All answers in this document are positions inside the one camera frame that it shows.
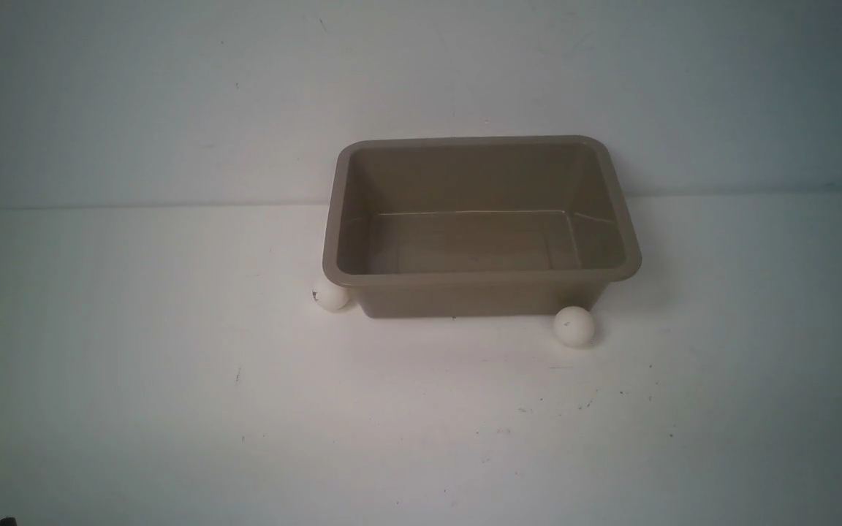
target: white ball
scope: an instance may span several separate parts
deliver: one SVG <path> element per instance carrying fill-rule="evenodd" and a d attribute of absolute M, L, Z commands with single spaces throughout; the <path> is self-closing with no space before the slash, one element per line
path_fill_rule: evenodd
<path fill-rule="evenodd" d="M 593 316 L 581 307 L 564 307 L 554 316 L 554 335 L 568 347 L 582 347 L 593 339 Z"/>
<path fill-rule="evenodd" d="M 327 310 L 340 310 L 350 300 L 350 291 L 337 283 L 331 283 L 327 276 L 321 276 L 314 282 L 311 296 L 314 302 Z"/>

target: container rim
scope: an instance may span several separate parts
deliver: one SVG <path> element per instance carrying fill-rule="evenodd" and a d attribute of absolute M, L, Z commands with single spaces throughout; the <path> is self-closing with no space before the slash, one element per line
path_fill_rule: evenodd
<path fill-rule="evenodd" d="M 360 150 L 430 147 L 430 146 L 474 146 L 496 144 L 572 144 L 588 146 L 597 154 L 599 167 L 606 191 L 615 214 L 615 225 L 621 236 L 625 260 L 617 267 L 609 269 L 574 269 L 574 270 L 501 270 L 501 272 L 419 272 L 409 274 L 351 274 L 344 272 L 337 264 L 337 250 L 340 243 L 340 227 L 331 229 L 331 224 L 341 226 L 342 197 L 346 188 L 350 157 Z M 629 218 L 629 208 L 623 197 L 619 182 L 615 176 L 612 159 L 604 144 L 592 137 L 580 134 L 561 134 L 561 136 L 527 137 L 441 137 L 441 139 L 401 139 L 401 140 L 363 140 L 355 142 L 340 153 L 337 159 L 336 174 L 330 197 L 330 210 L 327 213 L 327 233 L 324 237 L 324 274 L 328 280 L 344 287 L 364 286 L 488 286 L 504 283 L 589 283 L 618 282 L 632 277 L 642 265 L 642 254 L 638 239 Z"/>

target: tan plastic container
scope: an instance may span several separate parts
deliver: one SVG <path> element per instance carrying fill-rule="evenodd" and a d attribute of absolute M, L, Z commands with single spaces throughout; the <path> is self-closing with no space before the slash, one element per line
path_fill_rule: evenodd
<path fill-rule="evenodd" d="M 641 262 L 589 137 L 371 140 L 337 162 L 324 273 L 370 317 L 589 309 Z"/>

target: rectangular bin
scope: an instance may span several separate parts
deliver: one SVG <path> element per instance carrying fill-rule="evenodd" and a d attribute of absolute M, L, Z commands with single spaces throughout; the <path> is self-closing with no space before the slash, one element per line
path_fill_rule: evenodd
<path fill-rule="evenodd" d="M 589 137 L 371 140 L 338 159 L 324 273 L 370 317 L 591 309 L 641 262 Z"/>

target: white wall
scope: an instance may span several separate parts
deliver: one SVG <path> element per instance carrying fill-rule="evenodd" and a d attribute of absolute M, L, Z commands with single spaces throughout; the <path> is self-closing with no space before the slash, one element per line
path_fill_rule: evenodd
<path fill-rule="evenodd" d="M 842 2 L 0 1 L 0 207 L 324 201 L 355 140 L 564 133 L 634 193 L 841 188 Z"/>

